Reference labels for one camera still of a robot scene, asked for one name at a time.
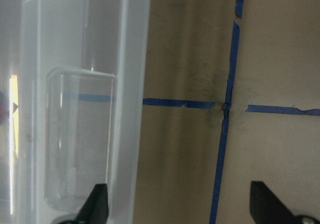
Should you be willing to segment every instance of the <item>blue tape strip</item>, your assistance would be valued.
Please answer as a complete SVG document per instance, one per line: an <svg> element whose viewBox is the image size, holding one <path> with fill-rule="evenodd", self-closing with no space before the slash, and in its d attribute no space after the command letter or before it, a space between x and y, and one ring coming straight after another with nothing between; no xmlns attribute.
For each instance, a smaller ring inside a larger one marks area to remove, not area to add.
<svg viewBox="0 0 320 224"><path fill-rule="evenodd" d="M235 7L236 7L235 9L236 16L241 19L243 7L244 7L244 0L236 0Z"/></svg>
<svg viewBox="0 0 320 224"><path fill-rule="evenodd" d="M295 107L248 105L247 112L286 114L286 115L312 115L320 116L320 109L301 110Z"/></svg>
<svg viewBox="0 0 320 224"><path fill-rule="evenodd" d="M109 102L111 100L109 95L64 93L63 96L63 98L67 100L76 99L87 102Z"/></svg>
<svg viewBox="0 0 320 224"><path fill-rule="evenodd" d="M64 99L76 99L88 102L109 102L111 97L108 95L92 95L92 94L74 94L74 93L64 93ZM168 106L168 107L182 107L195 109L211 109L216 106L215 102L209 101L191 101L191 100L169 100L169 99L155 99L147 98L143 99L144 105L153 106Z"/></svg>
<svg viewBox="0 0 320 224"><path fill-rule="evenodd" d="M169 100L169 99L143 99L144 105L153 106L168 106L168 107L182 107L196 108L196 109L210 109L216 106L215 102L208 101L190 101L190 100Z"/></svg>
<svg viewBox="0 0 320 224"><path fill-rule="evenodd" d="M226 155L226 144L227 144L227 135L229 129L229 113L232 105L232 91L234 88L235 77L236 77L236 67L237 67L237 57L238 57L238 46L239 46L239 38L240 38L240 29L236 22L233 23L233 32L232 32L232 41L231 41L231 51L230 51L230 69L229 69L229 77L226 86L226 93L225 93L225 102L224 102L224 119L222 121L222 129L219 141L219 151L218 151L218 158L217 164L215 168L215 178L214 178L214 191L212 197L212 204L211 204L211 212L210 212L210 224L215 224L217 220L217 211L218 211L218 202L220 197L220 190L221 190L221 181L222 181L222 172L224 169L224 157Z"/></svg>

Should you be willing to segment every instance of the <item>tape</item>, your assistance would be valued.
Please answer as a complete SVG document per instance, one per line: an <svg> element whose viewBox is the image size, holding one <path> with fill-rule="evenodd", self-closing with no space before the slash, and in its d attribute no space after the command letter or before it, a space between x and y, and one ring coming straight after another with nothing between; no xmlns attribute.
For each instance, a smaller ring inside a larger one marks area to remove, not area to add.
<svg viewBox="0 0 320 224"><path fill-rule="evenodd" d="M231 41L231 51L230 51L230 67L229 67L229 77L227 80L226 93L225 93L225 102L224 102L224 113L223 113L223 121L222 121L222 129L219 141L219 150L218 150L218 158L217 164L215 168L215 178L214 178L214 191L211 203L211 212L209 224L215 224L217 220L217 211L218 211L218 203L220 197L221 190L221 181L222 181L222 172L224 169L224 157L226 155L226 144L227 144L227 135L229 130L229 113L232 105L232 91L234 88L235 77L236 77L236 67L237 67L237 57L238 57L238 46L239 46L239 38L240 38L240 29L236 22L233 23L233 32L232 32L232 41Z"/></svg>
<svg viewBox="0 0 320 224"><path fill-rule="evenodd" d="M248 105L247 112L286 114L286 115L311 115L320 116L320 109L301 110L295 107Z"/></svg>
<svg viewBox="0 0 320 224"><path fill-rule="evenodd" d="M63 98L67 100L81 100L87 102L109 102L111 97L109 95L94 95L94 94L75 94L64 93Z"/></svg>
<svg viewBox="0 0 320 224"><path fill-rule="evenodd" d="M244 0L236 0L235 1L235 14L238 18L242 18L242 11L244 7Z"/></svg>
<svg viewBox="0 0 320 224"><path fill-rule="evenodd" d="M88 102L109 102L111 97L108 95L93 95L93 94L75 94L75 93L64 93L64 99L76 99L80 101ZM143 99L144 105L152 106L168 106L168 107L187 107L195 109L211 109L216 106L215 102L209 101L191 101L191 100L170 100L170 99L156 99L147 98Z"/></svg>
<svg viewBox="0 0 320 224"><path fill-rule="evenodd" d="M210 109L216 106L215 102L208 101L191 101L191 100L170 100L170 99L143 99L144 105L168 106L168 107L187 107L196 109Z"/></svg>

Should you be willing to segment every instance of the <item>transparent plastic box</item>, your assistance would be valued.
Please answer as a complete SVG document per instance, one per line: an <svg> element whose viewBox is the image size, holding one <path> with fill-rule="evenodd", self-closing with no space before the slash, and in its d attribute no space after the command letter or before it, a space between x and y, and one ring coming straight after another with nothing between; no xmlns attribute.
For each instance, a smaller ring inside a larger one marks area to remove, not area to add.
<svg viewBox="0 0 320 224"><path fill-rule="evenodd" d="M0 0L0 224L132 223L149 1Z"/></svg>

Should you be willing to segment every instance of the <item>clear plastic bin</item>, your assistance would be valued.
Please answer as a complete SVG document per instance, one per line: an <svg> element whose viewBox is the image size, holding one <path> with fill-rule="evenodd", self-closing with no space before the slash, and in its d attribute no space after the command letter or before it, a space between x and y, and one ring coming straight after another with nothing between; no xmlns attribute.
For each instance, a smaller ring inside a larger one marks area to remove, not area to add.
<svg viewBox="0 0 320 224"><path fill-rule="evenodd" d="M107 183L132 223L149 0L0 0L0 224L54 224Z"/></svg>

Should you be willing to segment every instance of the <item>blue painter's tape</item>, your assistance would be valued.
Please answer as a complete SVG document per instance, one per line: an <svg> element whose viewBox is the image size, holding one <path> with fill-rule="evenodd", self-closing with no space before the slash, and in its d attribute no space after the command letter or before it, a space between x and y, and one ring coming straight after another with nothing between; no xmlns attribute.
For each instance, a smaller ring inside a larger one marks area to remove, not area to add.
<svg viewBox="0 0 320 224"><path fill-rule="evenodd" d="M232 90L234 88L235 77L236 77L236 66L237 66L237 57L238 57L238 46L240 38L240 28L239 25L233 23L233 32L232 32L232 41L231 41L231 51L230 51L230 67L229 67L229 77L227 80L226 93L225 93L225 110L231 109L231 100L232 100Z"/></svg>
<svg viewBox="0 0 320 224"><path fill-rule="evenodd" d="M320 116L320 109L300 110L295 107L248 105L247 112L286 114L286 115L312 115Z"/></svg>
<svg viewBox="0 0 320 224"><path fill-rule="evenodd" d="M215 102L208 102L208 101L169 100L169 99L155 99L155 98L143 99L143 104L153 105L153 106L168 106L168 107L186 106L187 108L196 108L196 109L210 109L216 105Z"/></svg>
<svg viewBox="0 0 320 224"><path fill-rule="evenodd" d="M64 93L63 98L70 100L76 99L87 102L109 102L111 97L109 95L94 95L94 94L75 94L75 93Z"/></svg>
<svg viewBox="0 0 320 224"><path fill-rule="evenodd" d="M93 94L75 94L75 93L64 93L64 99L76 99L88 102L109 102L111 97L108 95L93 95ZM215 102L209 101L191 101L191 100L169 100L169 99L155 99L147 98L143 99L144 105L153 106L168 106L168 107L182 107L195 109L211 109L216 106Z"/></svg>
<svg viewBox="0 0 320 224"><path fill-rule="evenodd" d="M244 7L244 0L236 0L235 7L236 7L235 9L236 16L241 19L243 7Z"/></svg>
<svg viewBox="0 0 320 224"><path fill-rule="evenodd" d="M221 135L220 135L220 141L219 141L219 151L218 151L218 158L217 158L217 164L215 168L215 178L214 178L214 191L213 191L213 197L212 197L212 204L211 204L211 212L210 212L210 220L209 224L215 224L217 220L217 209L218 209L218 202L219 202L219 196L220 196L220 189L221 189L221 180L222 180L222 172L224 169L224 157L226 155L226 144L227 144L227 135L228 135L228 129L229 129L229 118L224 118L222 121L222 129L221 129Z"/></svg>
<svg viewBox="0 0 320 224"><path fill-rule="evenodd" d="M239 6L236 6L236 12L239 18L242 16L242 6L243 6L243 0L236 0L237 3L242 3ZM222 172L224 169L224 157L226 155L226 144L227 144L227 135L228 135L228 129L229 129L229 113L231 110L232 105L232 92L234 88L235 83L235 77L236 77L236 67L237 67L237 57L238 57L238 46L239 46L239 39L240 39L240 28L239 25L234 22L233 23L233 31L232 31L232 40L231 40L231 50L230 50L230 67L229 67L229 77L227 80L227 86L226 86L226 93L225 93L225 101L224 101L224 119L222 121L222 130L220 135L220 141L219 141L219 150L218 150L218 158L217 158L217 164L215 168L215 178L214 178L214 191L213 191L213 197L212 197L212 204L211 204L211 212L210 212L210 219L209 224L216 224L217 220L217 211L218 211L218 202L220 197L220 190L221 190L221 181L222 181Z"/></svg>

